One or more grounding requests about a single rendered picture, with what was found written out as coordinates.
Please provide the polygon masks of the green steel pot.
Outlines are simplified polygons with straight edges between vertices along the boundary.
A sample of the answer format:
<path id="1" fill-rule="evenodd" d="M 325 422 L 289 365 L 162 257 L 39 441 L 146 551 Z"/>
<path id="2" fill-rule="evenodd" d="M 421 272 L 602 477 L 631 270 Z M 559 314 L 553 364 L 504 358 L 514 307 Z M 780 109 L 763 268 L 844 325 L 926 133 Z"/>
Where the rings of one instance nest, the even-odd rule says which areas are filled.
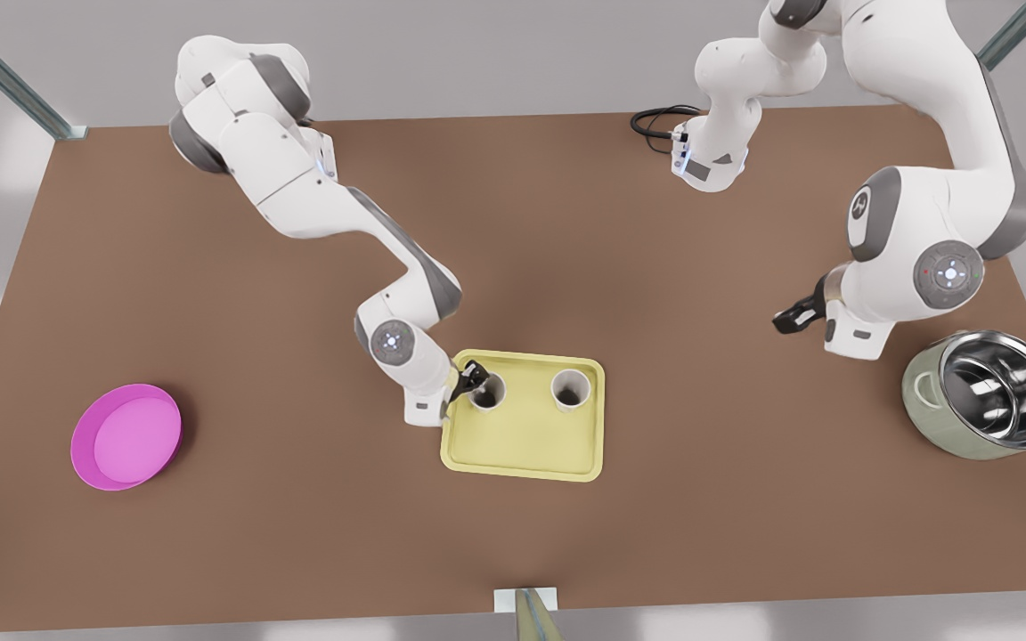
<path id="1" fill-rule="evenodd" d="M 1000 331 L 937 340 L 909 361 L 901 400 L 916 430 L 946 453 L 1026 453 L 1026 342 Z"/>

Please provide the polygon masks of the white cup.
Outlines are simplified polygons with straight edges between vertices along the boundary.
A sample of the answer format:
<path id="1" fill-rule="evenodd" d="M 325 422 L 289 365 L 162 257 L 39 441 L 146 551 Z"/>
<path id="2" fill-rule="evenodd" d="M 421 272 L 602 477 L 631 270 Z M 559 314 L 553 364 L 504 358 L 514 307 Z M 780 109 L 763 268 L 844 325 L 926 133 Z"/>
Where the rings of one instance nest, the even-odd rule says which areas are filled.
<path id="1" fill-rule="evenodd" d="M 578 369 L 559 370 L 550 382 L 550 392 L 559 411 L 575 411 L 586 404 L 593 385 Z"/>
<path id="2" fill-rule="evenodd" d="M 477 411 L 488 413 L 488 411 L 494 411 L 497 407 L 501 406 L 501 403 L 505 401 L 507 393 L 508 388 L 506 388 L 504 377 L 494 372 L 489 374 L 487 380 L 482 383 L 479 388 L 474 389 L 468 394 L 468 400 L 469 404 Z"/>

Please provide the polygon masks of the pink round bowl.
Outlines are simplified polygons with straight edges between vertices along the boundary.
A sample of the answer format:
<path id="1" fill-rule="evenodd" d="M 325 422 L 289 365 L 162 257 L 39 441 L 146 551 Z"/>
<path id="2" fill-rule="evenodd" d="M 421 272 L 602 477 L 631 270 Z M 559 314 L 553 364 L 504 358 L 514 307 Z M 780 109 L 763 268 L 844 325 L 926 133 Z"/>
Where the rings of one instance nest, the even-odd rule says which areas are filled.
<path id="1" fill-rule="evenodd" d="M 111 389 L 83 411 L 70 437 L 75 475 L 95 490 L 124 491 L 174 460 L 182 412 L 166 390 L 147 383 Z"/>

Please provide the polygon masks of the silver frame post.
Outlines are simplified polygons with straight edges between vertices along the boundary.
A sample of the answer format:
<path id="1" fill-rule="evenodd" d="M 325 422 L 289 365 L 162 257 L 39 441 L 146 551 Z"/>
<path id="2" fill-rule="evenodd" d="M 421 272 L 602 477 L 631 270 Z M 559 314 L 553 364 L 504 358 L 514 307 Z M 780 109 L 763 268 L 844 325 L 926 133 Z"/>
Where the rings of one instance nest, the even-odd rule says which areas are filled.
<path id="1" fill-rule="evenodd" d="M 982 46 L 977 53 L 978 61 L 988 70 L 994 70 L 1005 61 L 1023 40 L 1026 39 L 1026 0 Z"/>
<path id="2" fill-rule="evenodd" d="M 48 101 L 42 98 L 7 62 L 1 58 L 0 93 L 17 106 L 21 112 L 28 115 L 54 141 L 82 141 L 88 134 L 88 127 L 71 125 Z"/>
<path id="3" fill-rule="evenodd" d="M 553 613 L 558 611 L 558 590 L 502 588 L 494 591 L 494 613 L 516 615 L 517 641 L 565 641 Z"/>

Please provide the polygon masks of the yellow rectangular tray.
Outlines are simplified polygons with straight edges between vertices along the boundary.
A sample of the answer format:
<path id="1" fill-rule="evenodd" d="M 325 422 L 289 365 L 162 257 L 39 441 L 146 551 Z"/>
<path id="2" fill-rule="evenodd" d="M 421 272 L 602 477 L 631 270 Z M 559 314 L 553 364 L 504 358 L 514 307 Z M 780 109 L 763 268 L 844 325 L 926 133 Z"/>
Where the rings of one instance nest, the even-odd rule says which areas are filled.
<path id="1" fill-rule="evenodd" d="M 477 411 L 461 396 L 448 410 L 441 433 L 440 458 L 459 472 L 593 482 L 604 458 L 606 373 L 586 358 L 467 349 L 456 364 L 479 361 L 504 377 L 508 393 L 494 411 Z M 559 370 L 578 369 L 593 390 L 585 405 L 559 411 L 550 382 Z"/>

